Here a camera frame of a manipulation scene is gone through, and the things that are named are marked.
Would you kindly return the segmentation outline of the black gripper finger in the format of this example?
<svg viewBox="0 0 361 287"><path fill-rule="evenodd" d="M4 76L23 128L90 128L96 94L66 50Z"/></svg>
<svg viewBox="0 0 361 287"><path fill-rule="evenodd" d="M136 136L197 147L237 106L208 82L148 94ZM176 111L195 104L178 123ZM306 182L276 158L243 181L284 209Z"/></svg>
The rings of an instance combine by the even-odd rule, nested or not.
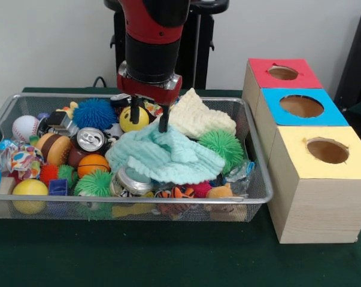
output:
<svg viewBox="0 0 361 287"><path fill-rule="evenodd" d="M138 104L138 98L136 96L132 96L131 98L130 121L132 124L138 124L139 122L139 104Z"/></svg>
<svg viewBox="0 0 361 287"><path fill-rule="evenodd" d="M159 121L159 131L161 133L165 133L168 130L170 107L168 105L163 105L162 108L163 108L163 112L162 112L162 115L161 115L160 121Z"/></svg>

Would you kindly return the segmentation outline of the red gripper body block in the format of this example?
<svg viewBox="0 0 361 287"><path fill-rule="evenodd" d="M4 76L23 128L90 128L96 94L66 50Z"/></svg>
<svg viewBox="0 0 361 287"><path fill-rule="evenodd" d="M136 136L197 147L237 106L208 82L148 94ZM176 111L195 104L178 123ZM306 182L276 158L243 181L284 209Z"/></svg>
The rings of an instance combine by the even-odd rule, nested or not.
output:
<svg viewBox="0 0 361 287"><path fill-rule="evenodd" d="M180 94L182 77L172 77L161 84L148 84L128 77L117 77L117 87L131 96L151 99L157 104L173 104Z"/></svg>

